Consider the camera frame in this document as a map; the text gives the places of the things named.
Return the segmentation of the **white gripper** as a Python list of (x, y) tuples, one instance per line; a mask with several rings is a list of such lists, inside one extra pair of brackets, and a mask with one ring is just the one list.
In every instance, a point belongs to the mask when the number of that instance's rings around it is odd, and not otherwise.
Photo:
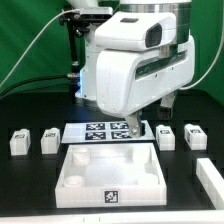
[(173, 91), (193, 78), (192, 37), (173, 53), (162, 52), (176, 33), (176, 16), (172, 13), (128, 12), (116, 13), (95, 32), (95, 42), (102, 48), (96, 64), (98, 107), (111, 116), (127, 116), (132, 138), (140, 138), (142, 130), (140, 115), (134, 112), (164, 96), (160, 115), (171, 118), (176, 99)]

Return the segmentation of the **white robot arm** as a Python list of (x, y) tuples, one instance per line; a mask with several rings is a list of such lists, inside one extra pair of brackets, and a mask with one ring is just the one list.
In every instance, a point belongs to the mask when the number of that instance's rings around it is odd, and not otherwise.
[(80, 96), (140, 137), (141, 110), (193, 78), (192, 0), (118, 0), (117, 10), (100, 0), (67, 1), (89, 23)]

